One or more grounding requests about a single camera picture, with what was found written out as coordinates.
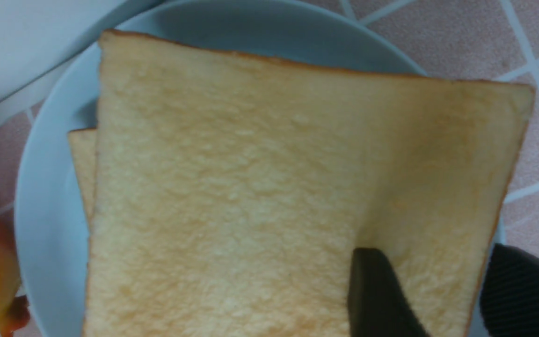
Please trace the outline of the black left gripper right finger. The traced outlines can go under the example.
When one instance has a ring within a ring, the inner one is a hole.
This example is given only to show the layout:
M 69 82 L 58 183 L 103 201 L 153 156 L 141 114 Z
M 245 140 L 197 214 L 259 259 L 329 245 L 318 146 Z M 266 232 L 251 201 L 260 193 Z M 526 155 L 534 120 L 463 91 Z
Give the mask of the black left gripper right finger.
M 481 316 L 492 337 L 539 337 L 539 258 L 496 244 L 480 297 Z

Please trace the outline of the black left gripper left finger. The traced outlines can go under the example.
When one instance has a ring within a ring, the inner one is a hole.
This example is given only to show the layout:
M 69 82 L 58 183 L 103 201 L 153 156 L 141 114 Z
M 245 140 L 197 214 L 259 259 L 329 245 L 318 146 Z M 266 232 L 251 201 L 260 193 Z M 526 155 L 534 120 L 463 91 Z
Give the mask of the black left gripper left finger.
M 427 337 L 387 256 L 377 248 L 352 253 L 347 311 L 352 337 Z

